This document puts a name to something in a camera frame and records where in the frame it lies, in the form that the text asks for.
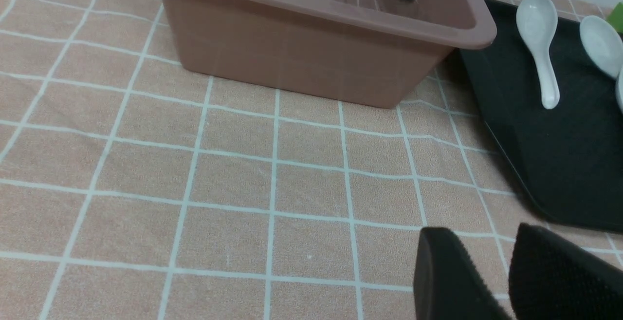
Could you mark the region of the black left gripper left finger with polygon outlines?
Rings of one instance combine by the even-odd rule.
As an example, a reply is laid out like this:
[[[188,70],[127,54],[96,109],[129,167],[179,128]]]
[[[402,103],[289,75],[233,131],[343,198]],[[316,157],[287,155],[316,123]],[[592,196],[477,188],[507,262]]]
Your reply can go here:
[[[511,319],[447,227],[421,229],[413,292],[417,320]]]

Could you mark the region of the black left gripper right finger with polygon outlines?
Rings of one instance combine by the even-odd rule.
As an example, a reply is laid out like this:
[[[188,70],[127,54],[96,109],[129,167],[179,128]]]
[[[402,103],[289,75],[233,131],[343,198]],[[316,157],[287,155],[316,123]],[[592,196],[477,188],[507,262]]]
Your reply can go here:
[[[620,320],[623,274],[542,226],[521,223],[508,294],[519,320]]]

